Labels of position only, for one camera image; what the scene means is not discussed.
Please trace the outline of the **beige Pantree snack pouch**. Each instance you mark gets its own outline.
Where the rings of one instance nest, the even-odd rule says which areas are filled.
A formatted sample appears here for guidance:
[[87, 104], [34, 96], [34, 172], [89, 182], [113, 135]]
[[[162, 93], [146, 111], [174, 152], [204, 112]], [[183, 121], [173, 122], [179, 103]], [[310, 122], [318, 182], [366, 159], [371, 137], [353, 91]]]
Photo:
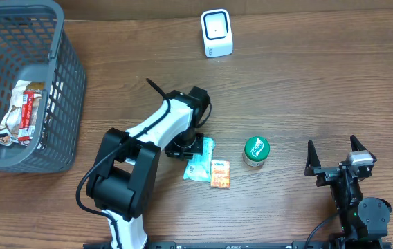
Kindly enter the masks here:
[[24, 91], [31, 90], [41, 91], [42, 94], [43, 88], [43, 82], [19, 80], [16, 83], [12, 90], [8, 111], [0, 123], [0, 145], [10, 146], [13, 143], [17, 143], [23, 146], [28, 146], [30, 144], [32, 139], [27, 143], [19, 142], [17, 139], [21, 119], [22, 96]]

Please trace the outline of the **green lidded jar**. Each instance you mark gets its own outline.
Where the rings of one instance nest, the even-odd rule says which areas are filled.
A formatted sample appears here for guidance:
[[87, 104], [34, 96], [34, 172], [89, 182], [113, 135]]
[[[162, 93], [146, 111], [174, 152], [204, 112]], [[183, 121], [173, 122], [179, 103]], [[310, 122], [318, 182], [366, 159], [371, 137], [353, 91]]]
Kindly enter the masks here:
[[268, 158], [271, 147], [267, 139], [261, 136], [249, 138], [244, 146], [244, 162], [251, 167], [261, 167]]

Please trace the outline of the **orange Kleenex tissue pack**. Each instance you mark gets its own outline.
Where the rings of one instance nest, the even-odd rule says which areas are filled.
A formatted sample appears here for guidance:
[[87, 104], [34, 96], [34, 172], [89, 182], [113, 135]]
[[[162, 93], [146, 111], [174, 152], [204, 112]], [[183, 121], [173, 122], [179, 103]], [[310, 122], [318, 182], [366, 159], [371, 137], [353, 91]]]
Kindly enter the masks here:
[[230, 163], [225, 160], [213, 160], [211, 162], [210, 186], [215, 188], [230, 187]]

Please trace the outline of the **teal wet wipes pack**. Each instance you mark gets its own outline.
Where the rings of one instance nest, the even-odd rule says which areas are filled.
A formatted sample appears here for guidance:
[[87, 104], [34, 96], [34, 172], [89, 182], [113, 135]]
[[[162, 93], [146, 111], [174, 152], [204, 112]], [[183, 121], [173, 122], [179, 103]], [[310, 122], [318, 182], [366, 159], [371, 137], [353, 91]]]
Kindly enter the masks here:
[[211, 161], [216, 146], [212, 138], [203, 139], [203, 153], [194, 155], [188, 161], [183, 173], [183, 180], [210, 182]]

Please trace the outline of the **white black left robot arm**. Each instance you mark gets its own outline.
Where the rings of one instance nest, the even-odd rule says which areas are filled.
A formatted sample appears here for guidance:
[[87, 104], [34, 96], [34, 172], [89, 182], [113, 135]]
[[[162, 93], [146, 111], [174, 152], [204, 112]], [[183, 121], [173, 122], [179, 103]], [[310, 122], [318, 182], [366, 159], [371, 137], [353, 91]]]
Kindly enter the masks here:
[[144, 122], [105, 133], [93, 167], [77, 187], [76, 199], [84, 190], [97, 208], [82, 202], [78, 206], [109, 222], [111, 240], [94, 248], [148, 248], [143, 213], [152, 198], [161, 153], [191, 160], [206, 151], [197, 129], [212, 108], [208, 92], [195, 86], [188, 94], [172, 91], [161, 96], [161, 107]]

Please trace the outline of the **red stick sachet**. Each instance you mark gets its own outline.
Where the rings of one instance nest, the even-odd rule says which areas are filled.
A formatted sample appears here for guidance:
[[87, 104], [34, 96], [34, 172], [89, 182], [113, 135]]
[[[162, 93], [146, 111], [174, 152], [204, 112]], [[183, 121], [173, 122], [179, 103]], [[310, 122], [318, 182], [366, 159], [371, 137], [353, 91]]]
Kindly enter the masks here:
[[33, 138], [39, 102], [42, 99], [41, 91], [24, 91], [21, 105], [21, 119], [17, 139], [19, 142], [27, 143]]

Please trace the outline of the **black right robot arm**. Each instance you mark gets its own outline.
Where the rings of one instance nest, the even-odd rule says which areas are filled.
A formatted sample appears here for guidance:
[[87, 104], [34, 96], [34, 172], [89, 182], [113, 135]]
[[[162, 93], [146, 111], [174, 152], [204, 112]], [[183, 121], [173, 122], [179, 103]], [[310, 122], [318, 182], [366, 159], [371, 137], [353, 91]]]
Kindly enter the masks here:
[[[363, 196], [360, 182], [372, 175], [377, 158], [355, 135], [350, 136], [351, 152], [337, 167], [323, 168], [314, 143], [308, 142], [306, 176], [315, 176], [316, 185], [329, 186], [336, 213], [317, 225], [304, 242], [304, 248], [391, 248], [383, 243], [388, 234], [392, 206], [384, 199]], [[341, 232], [326, 241], [313, 241], [316, 232], [339, 218]]]

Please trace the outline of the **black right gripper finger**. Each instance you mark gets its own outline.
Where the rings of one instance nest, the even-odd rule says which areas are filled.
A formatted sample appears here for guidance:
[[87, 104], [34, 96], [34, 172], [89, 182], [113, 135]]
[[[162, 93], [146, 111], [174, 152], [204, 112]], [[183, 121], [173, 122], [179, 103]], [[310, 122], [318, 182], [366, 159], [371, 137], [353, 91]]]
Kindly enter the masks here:
[[351, 143], [351, 149], [352, 151], [367, 151], [370, 156], [373, 158], [373, 161], [377, 161], [377, 157], [370, 152], [358, 139], [355, 135], [350, 136], [350, 143]]
[[307, 162], [305, 169], [306, 170], [315, 170], [320, 169], [321, 164], [318, 158], [314, 143], [312, 140], [308, 142], [308, 151], [307, 151]]

